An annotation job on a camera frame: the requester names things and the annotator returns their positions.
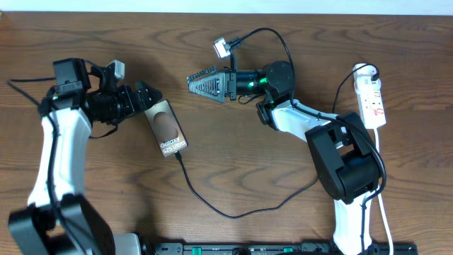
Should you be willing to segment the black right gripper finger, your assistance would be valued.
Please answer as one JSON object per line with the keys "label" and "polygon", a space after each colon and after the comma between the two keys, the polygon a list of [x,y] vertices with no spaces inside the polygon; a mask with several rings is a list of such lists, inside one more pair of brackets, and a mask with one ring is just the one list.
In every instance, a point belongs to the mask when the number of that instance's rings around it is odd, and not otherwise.
{"label": "black right gripper finger", "polygon": [[227,89],[225,73],[194,74],[187,78],[187,82],[190,93],[212,99],[219,103],[225,102]]}
{"label": "black right gripper finger", "polygon": [[187,82],[195,81],[196,79],[203,78],[205,76],[209,76],[211,74],[215,74],[217,72],[217,68],[215,66],[209,67],[207,69],[203,69],[195,74],[191,74],[187,77]]}

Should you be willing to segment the Galaxy S25 Ultra smartphone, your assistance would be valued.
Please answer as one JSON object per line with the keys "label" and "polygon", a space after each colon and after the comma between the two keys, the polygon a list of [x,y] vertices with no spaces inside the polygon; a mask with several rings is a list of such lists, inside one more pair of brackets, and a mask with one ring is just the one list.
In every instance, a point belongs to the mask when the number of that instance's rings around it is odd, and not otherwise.
{"label": "Galaxy S25 Ultra smartphone", "polygon": [[164,157],[188,148],[188,140],[168,100],[158,102],[144,113]]}

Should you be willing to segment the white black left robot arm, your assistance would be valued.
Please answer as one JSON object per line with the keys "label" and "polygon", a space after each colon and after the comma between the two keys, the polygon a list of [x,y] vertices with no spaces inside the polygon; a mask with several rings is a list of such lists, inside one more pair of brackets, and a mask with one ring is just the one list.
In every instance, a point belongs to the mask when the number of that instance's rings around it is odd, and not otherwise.
{"label": "white black left robot arm", "polygon": [[143,81],[118,82],[125,66],[81,58],[53,63],[55,82],[38,107],[44,132],[40,168],[26,208],[8,229],[23,254],[148,254],[138,234],[113,234],[85,196],[86,147],[95,122],[117,127],[156,105],[162,93]]}

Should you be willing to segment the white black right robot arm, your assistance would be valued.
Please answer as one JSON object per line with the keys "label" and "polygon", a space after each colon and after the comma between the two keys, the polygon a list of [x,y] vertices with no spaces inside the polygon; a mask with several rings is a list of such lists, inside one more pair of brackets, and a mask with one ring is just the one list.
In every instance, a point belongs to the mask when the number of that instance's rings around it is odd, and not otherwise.
{"label": "white black right robot arm", "polygon": [[262,69],[211,67],[187,78],[188,90],[223,103],[262,96],[257,114],[264,125],[308,144],[316,174],[334,200],[333,243],[343,254],[365,254],[372,245],[369,206],[386,185],[386,169],[358,114],[322,113],[294,99],[294,67],[276,61]]}

